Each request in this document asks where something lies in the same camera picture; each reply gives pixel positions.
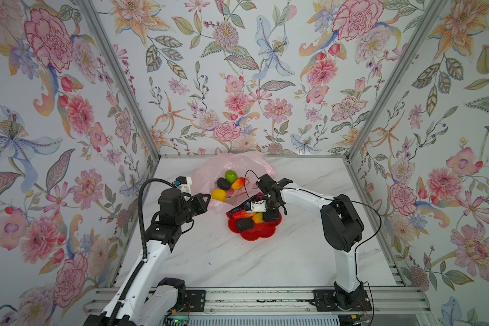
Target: floral wallpaper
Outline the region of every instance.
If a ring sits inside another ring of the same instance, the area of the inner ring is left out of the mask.
[[[353,161],[408,285],[489,326],[489,0],[450,0]]]
[[[343,154],[426,0],[102,0],[164,155]]]
[[[96,46],[73,0],[0,0],[0,326],[85,320],[155,166]]]

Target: pink plastic bag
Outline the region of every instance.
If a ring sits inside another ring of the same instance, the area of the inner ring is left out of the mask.
[[[275,179],[275,170],[268,164],[263,154],[259,152],[246,152],[242,154],[219,154],[203,164],[192,175],[192,193],[210,193],[216,188],[217,179],[224,178],[228,170],[233,170],[238,177],[245,177],[248,170],[254,171],[257,176],[262,176],[268,173]],[[246,176],[245,186],[235,191],[231,196],[228,196],[226,202],[219,200],[211,200],[209,209],[215,213],[226,213],[234,207],[241,205],[248,196],[245,192],[248,191],[250,197],[259,192],[255,182],[257,178],[251,172]]]

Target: marble table surface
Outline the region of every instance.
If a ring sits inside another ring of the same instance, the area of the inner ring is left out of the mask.
[[[162,159],[155,177],[173,181],[189,176],[208,159]],[[340,158],[271,158],[276,179],[292,179],[315,192],[337,196],[344,193],[359,200]],[[147,227],[157,199],[165,185],[152,183],[144,204]],[[365,230],[362,238],[373,234],[362,205],[354,204]],[[187,287],[273,287],[330,286],[335,281],[336,266],[332,247],[326,242],[321,217],[311,215],[295,205],[287,204],[271,238],[248,242],[228,229],[227,217],[210,211],[195,217],[192,231],[181,236],[170,258],[161,267],[155,284],[163,277],[185,280]],[[121,286],[141,252],[141,238],[135,231],[116,286]],[[371,286],[396,285],[376,237],[363,244],[357,254],[359,278]]]

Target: yellow fruit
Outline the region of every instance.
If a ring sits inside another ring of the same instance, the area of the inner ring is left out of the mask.
[[[226,200],[226,191],[222,189],[214,189],[212,192],[212,199],[224,202]]]

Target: fake fruit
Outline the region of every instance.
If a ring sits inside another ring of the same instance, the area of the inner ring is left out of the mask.
[[[227,179],[225,178],[219,178],[217,179],[216,185],[221,188],[222,190],[228,190],[232,187],[232,183],[230,183]]]
[[[241,187],[245,185],[244,183],[245,183],[245,178],[238,178],[232,184],[232,189],[235,189],[235,190],[241,189]]]
[[[230,183],[234,183],[234,181],[237,180],[237,173],[235,173],[235,171],[228,170],[225,173],[225,179],[227,179]]]
[[[214,189],[212,199],[224,202],[226,200],[226,192],[222,189]]]

